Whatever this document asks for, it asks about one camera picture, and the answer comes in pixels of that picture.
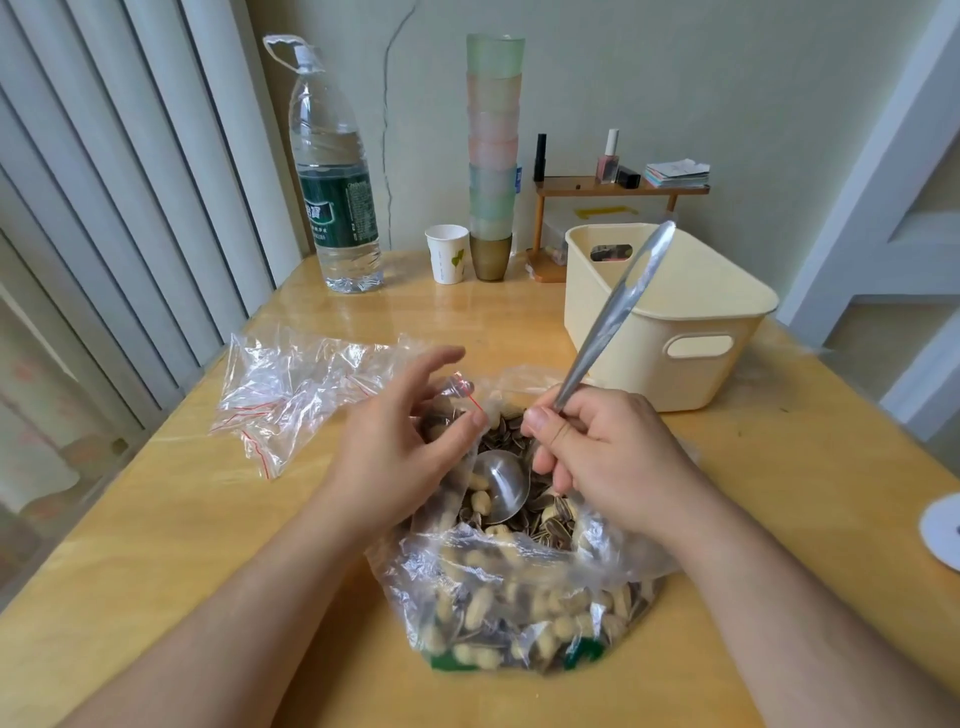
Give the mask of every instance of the bottle handle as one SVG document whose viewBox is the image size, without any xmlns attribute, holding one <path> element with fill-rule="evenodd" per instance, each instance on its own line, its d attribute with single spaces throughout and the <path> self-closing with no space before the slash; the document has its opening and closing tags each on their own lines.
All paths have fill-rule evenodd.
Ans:
<svg viewBox="0 0 960 728">
<path fill-rule="evenodd" d="M 294 73 L 303 73 L 303 71 L 300 70 L 299 66 L 291 65 L 290 63 L 288 63 L 287 61 L 285 61 L 284 59 L 282 59 L 280 56 L 276 54 L 276 51 L 274 50 L 274 43 L 290 43 L 291 45 L 302 45 L 306 48 L 309 48 L 310 55 L 314 57 L 314 62 L 317 64 L 317 67 L 322 68 L 320 65 L 320 62 L 317 61 L 316 54 L 313 53 L 313 47 L 300 36 L 290 36 L 286 34 L 264 36 L 263 45 L 264 47 L 266 47 L 267 53 L 270 54 L 270 57 L 274 59 L 274 61 L 276 61 L 277 63 L 280 63 L 281 65 L 285 65 Z"/>
</svg>

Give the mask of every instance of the vertical blinds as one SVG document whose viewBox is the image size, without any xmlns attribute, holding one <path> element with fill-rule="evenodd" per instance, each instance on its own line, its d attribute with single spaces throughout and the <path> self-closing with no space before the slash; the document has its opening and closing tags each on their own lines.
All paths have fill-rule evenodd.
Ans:
<svg viewBox="0 0 960 728">
<path fill-rule="evenodd" d="M 300 261 L 253 44 L 229 0 L 0 0 L 0 282 L 126 430 Z"/>
</svg>

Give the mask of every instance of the brown cup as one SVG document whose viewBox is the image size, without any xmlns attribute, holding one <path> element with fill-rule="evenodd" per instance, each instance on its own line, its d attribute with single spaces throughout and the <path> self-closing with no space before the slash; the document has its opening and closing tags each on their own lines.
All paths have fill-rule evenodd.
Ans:
<svg viewBox="0 0 960 728">
<path fill-rule="evenodd" d="M 470 257 L 473 260 L 473 272 L 479 280 L 503 280 L 510 262 L 510 250 L 514 237 L 508 235 L 502 240 L 481 240 L 470 236 Z"/>
</svg>

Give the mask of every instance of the cream plastic basket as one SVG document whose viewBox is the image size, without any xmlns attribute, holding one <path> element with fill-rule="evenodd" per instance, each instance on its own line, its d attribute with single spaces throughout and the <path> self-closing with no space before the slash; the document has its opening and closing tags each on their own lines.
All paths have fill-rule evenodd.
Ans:
<svg viewBox="0 0 960 728">
<path fill-rule="evenodd" d="M 581 225 L 566 233 L 564 325 L 580 349 L 626 261 L 594 262 L 600 245 L 636 251 L 656 225 Z M 637 265 L 642 269 L 643 261 Z M 659 412 L 709 404 L 777 294 L 692 235 L 677 230 L 663 263 L 590 369 L 601 386 L 646 397 Z"/>
</svg>

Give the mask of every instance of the metal spoon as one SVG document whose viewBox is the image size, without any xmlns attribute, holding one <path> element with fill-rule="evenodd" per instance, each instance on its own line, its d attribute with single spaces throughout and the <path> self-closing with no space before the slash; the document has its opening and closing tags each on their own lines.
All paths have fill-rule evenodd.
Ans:
<svg viewBox="0 0 960 728">
<path fill-rule="evenodd" d="M 634 309 L 636 302 L 639 301 L 643 291 L 647 289 L 650 280 L 653 278 L 663 258 L 666 256 L 667 249 L 673 241 L 673 235 L 677 231 L 677 226 L 673 222 L 667 221 L 660 225 L 643 244 L 643 246 L 634 253 L 634 256 L 627 263 L 623 275 L 616 286 L 610 292 L 607 302 L 604 303 L 596 321 L 590 327 L 587 338 L 584 339 L 577 357 L 570 366 L 564 383 L 560 386 L 560 392 L 553 401 L 552 408 L 555 412 L 563 412 L 564 406 L 570 399 L 570 396 L 577 390 L 577 385 L 589 372 L 590 367 L 597 360 L 597 357 L 613 339 L 613 335 L 620 329 L 620 325 L 626 321 L 627 316 Z M 637 279 L 636 283 L 627 287 L 627 281 L 637 262 L 650 252 L 650 260 L 647 261 L 647 267 Z M 535 449 L 530 448 L 530 457 L 533 457 Z M 481 452 L 473 465 L 473 471 L 485 478 L 490 484 L 491 511 L 490 515 L 484 518 L 484 523 L 491 525 L 494 523 L 503 523 L 516 514 L 530 495 L 530 471 L 531 464 L 525 463 L 512 452 L 503 449 L 492 449 Z"/>
</svg>

